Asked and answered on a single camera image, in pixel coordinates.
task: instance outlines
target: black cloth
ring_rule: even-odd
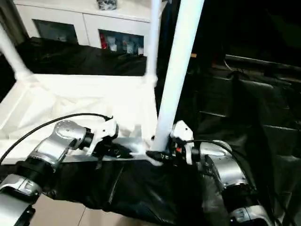
[[[37,38],[18,51],[35,73],[142,76],[146,65],[145,57]],[[167,63],[158,60],[157,106]],[[195,138],[224,140],[246,154],[247,161],[238,158],[256,185],[261,204],[271,216],[280,216],[278,197],[297,221],[301,207],[298,86],[238,72],[205,73],[195,70],[197,65],[190,63],[175,120],[184,120]],[[0,68],[3,98],[14,79],[3,56]],[[1,166],[1,179],[13,170]],[[227,225],[221,198],[212,186],[211,179],[201,180],[194,167],[154,167],[147,161],[66,163],[56,172],[47,195],[162,225]]]

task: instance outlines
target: cabinet door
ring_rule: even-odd
[[[30,37],[89,45],[82,13],[17,5]]]
[[[147,55],[150,23],[84,14],[90,46]]]

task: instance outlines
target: tile floor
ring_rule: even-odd
[[[90,210],[82,204],[55,201],[42,195],[34,205],[30,226],[155,226],[116,213]]]

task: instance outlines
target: white pole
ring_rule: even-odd
[[[151,19],[150,19],[150,35],[146,61],[145,78],[150,81],[154,87],[157,83],[157,58],[158,58],[158,42],[159,42],[159,14],[162,0],[151,1]]]
[[[14,45],[0,24],[0,52],[2,52],[15,72],[15,78],[24,79],[32,72],[25,66]]]
[[[204,0],[181,0],[155,140],[151,147],[154,151],[164,151],[166,149],[203,5]]]

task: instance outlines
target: white cabinet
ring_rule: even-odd
[[[96,0],[14,0],[30,37],[147,55],[151,0],[119,0],[101,11]],[[162,2],[159,17],[166,6]]]
[[[16,7],[30,37],[89,45],[82,13],[23,5]]]

